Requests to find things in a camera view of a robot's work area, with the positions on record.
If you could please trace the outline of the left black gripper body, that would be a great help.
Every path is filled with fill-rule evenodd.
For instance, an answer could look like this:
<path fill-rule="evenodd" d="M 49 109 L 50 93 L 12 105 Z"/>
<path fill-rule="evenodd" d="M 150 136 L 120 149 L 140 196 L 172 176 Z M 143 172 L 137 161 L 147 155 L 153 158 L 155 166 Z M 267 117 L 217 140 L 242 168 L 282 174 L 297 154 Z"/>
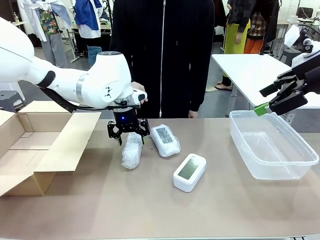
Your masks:
<path fill-rule="evenodd" d="M 126 108 L 124 111 L 114 111 L 115 128 L 122 133 L 138 133 L 140 122 L 134 108 Z"/>

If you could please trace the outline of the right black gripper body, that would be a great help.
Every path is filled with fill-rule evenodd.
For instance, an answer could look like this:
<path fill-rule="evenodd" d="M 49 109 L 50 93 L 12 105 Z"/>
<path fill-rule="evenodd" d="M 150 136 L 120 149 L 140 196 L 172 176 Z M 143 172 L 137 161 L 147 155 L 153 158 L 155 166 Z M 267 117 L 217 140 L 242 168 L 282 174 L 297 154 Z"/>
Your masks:
<path fill-rule="evenodd" d="M 303 94 L 320 94 L 320 65 L 317 63 L 302 63 L 292 68 L 298 81 L 293 91 Z"/>

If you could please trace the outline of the person's right hand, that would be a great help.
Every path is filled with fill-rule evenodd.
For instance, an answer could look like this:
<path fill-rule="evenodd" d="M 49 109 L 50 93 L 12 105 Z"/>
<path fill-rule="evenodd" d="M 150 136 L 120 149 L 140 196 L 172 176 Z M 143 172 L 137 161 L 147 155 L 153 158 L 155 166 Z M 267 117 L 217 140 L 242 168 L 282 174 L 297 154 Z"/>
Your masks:
<path fill-rule="evenodd" d="M 145 87 L 143 85 L 141 85 L 140 83 L 138 83 L 138 82 L 132 81 L 131 82 L 131 86 L 132 86 L 133 89 L 138 89 L 138 90 L 140 90 L 142 92 L 147 93 L 146 90 L 145 90 Z M 143 104 L 144 102 L 147 102 L 147 101 L 148 101 L 148 98 L 145 97 L 143 100 L 140 101 L 140 103 Z"/>

